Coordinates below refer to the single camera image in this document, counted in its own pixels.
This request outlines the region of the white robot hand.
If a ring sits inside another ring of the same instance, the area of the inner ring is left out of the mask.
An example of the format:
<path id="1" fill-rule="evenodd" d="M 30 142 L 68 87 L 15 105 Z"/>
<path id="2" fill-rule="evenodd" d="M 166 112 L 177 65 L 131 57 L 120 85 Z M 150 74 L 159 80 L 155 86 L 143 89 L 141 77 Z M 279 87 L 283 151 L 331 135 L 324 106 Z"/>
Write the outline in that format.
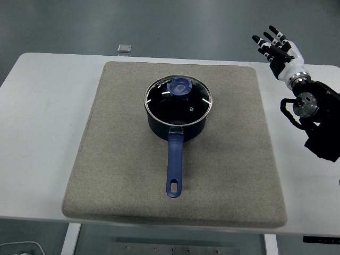
<path id="1" fill-rule="evenodd" d="M 278 29 L 269 26 L 271 33 L 264 32 L 264 38 L 253 35 L 258 52 L 269 62 L 269 67 L 277 80 L 289 83 L 289 78 L 297 73 L 306 73 L 304 59 L 294 42 Z"/>

